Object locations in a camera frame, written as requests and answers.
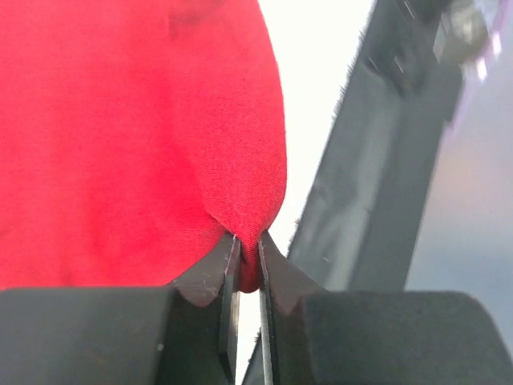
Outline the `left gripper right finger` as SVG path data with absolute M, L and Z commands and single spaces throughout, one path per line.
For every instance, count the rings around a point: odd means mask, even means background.
M 471 296 L 330 292 L 259 242 L 267 384 L 509 384 L 512 361 Z

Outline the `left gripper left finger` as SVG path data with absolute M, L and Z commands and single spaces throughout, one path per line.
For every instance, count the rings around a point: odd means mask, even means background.
M 224 235 L 166 286 L 3 291 L 2 383 L 234 383 L 239 260 Z

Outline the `red t shirt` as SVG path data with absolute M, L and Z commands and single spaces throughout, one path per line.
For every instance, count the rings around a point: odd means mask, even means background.
M 256 1 L 1 4 L 1 286 L 163 285 L 285 195 Z

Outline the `floral patterned table mat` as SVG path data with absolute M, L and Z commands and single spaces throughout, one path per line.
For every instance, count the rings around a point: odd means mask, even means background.
M 270 234 L 289 251 L 371 1 L 262 1 L 285 102 L 288 181 Z

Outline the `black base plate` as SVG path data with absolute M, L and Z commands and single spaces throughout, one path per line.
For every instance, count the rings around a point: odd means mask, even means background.
M 312 293 L 401 292 L 463 67 L 488 38 L 475 1 L 378 1 L 287 256 L 264 235 L 261 336 L 247 384 L 310 372 L 301 320 Z

